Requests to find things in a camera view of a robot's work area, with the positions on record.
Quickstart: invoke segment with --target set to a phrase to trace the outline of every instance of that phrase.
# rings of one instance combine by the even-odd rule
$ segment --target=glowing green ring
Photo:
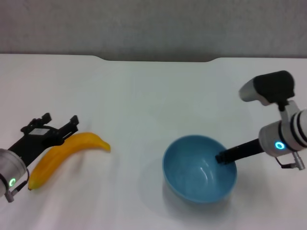
[[[15,184],[15,182],[16,182],[15,178],[11,179],[9,182],[9,186],[12,187]]]

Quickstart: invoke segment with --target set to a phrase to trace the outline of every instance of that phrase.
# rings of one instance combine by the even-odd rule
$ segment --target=white tabletop
[[[227,148],[280,119],[275,105],[245,103],[252,77],[287,70],[307,106],[307,59],[219,58],[207,63],[119,62],[91,56],[0,55],[0,147],[46,112],[61,127],[98,134],[111,153],[66,160],[41,189],[0,199],[1,230],[305,229],[307,170],[282,170],[263,153],[237,161],[226,201],[186,204],[164,183],[162,157],[175,139],[201,134]],[[307,155],[302,158],[307,162]],[[34,161],[32,170],[40,158]],[[281,161],[292,161],[291,156]]]

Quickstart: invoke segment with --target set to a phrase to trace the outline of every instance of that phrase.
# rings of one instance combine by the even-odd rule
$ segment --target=banana
[[[43,186],[54,171],[72,154],[85,149],[101,148],[111,151],[108,143],[94,133],[78,133],[67,138],[64,144],[52,147],[32,171],[28,189]]]

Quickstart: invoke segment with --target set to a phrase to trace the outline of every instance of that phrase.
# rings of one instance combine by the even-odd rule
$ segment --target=blue bowl
[[[163,157],[168,185],[180,197],[198,204],[217,202],[236,183],[236,164],[218,164],[215,155],[225,150],[204,136],[186,136],[173,142]]]

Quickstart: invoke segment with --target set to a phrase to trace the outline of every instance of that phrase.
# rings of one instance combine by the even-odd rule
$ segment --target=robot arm
[[[216,156],[219,163],[230,163],[261,152],[276,158],[282,168],[305,169],[298,151],[307,148],[307,110],[300,111],[294,101],[294,79],[287,71],[260,75],[247,82],[239,91],[243,101],[258,100],[264,106],[278,105],[281,120],[263,127],[259,138],[225,150]],[[283,165],[277,157],[292,153],[295,163]]]
[[[14,200],[13,196],[18,193],[29,179],[27,167],[47,148],[62,145],[64,140],[78,131],[78,117],[73,116],[69,123],[60,129],[45,124],[51,121],[47,113],[39,119],[33,119],[21,131],[24,136],[8,150],[0,149],[0,197],[5,195],[8,202]],[[10,188],[25,174],[28,173],[27,181],[22,182],[12,192]]]

